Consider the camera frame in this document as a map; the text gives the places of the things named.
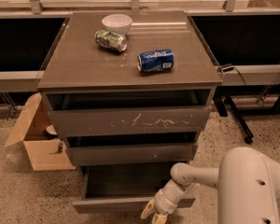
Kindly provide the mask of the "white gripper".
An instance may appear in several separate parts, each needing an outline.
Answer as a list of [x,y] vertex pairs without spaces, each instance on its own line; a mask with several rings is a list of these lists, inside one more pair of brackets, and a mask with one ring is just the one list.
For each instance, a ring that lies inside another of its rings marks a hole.
[[155,208],[158,213],[155,213],[151,224],[165,224],[168,215],[171,215],[177,208],[178,203],[184,199],[192,189],[192,185],[183,186],[173,179],[170,179],[167,184],[160,189],[150,200],[141,213],[140,218],[147,219],[155,213]]

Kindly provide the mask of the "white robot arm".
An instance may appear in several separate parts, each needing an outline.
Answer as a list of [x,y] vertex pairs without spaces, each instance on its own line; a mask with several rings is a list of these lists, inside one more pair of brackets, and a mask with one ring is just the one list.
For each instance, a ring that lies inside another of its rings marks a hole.
[[170,176],[142,211],[151,224],[165,224],[196,184],[217,190],[218,224],[280,224],[280,163],[253,148],[229,150],[218,168],[177,163]]

